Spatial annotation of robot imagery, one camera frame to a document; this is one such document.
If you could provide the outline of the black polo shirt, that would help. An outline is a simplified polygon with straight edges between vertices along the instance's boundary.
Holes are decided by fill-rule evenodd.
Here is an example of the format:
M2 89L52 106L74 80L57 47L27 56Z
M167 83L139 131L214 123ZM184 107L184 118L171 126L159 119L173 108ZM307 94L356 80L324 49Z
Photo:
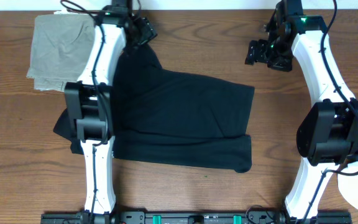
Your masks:
M179 166L252 166L254 87L164 69L143 45L122 54L112 87L114 157Z

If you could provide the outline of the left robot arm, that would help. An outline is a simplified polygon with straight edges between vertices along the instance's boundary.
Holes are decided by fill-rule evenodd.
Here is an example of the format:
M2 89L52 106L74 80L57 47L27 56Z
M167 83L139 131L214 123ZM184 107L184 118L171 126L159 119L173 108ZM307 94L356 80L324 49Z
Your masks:
M116 223L116 196L112 186L112 86L117 61L125 50L137 49L156 37L146 18L132 11L132 1L112 1L91 12L71 1L61 4L90 16L94 42L86 67L64 94L70 133L79 141L85 158L86 202L75 215L42 215L42 223Z

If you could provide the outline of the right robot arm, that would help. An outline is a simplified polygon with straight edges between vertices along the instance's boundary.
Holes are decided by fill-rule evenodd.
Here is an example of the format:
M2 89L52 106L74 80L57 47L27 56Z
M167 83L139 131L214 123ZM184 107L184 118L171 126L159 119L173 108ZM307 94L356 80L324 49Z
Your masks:
M253 40L246 63L289 72L296 60L311 109L296 133L300 168L277 223L350 223L347 212L319 212L333 174L358 176L358 100L345 84L329 44L330 26L321 16L274 12L266 40Z

